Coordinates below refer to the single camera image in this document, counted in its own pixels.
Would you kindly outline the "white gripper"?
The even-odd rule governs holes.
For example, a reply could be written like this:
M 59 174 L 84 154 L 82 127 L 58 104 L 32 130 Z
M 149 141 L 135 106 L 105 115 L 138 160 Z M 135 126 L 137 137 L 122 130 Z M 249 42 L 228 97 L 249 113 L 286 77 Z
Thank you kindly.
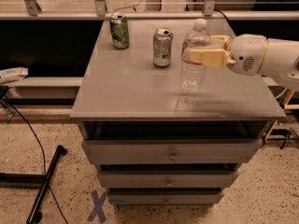
M 188 49 L 187 59 L 213 68 L 221 68 L 228 62 L 227 67 L 231 71 L 254 76 L 261 67 L 268 41 L 262 35 L 240 35 L 232 41 L 228 35 L 212 35 L 210 45 L 215 49 Z

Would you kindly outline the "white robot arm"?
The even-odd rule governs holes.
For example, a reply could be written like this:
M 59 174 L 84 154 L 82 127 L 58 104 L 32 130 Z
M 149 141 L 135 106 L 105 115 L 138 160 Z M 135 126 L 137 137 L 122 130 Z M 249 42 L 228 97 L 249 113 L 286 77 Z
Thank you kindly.
M 213 35 L 210 45 L 186 48 L 191 64 L 213 68 L 227 66 L 246 76 L 271 77 L 279 86 L 299 90 L 299 42 L 263 35 Z

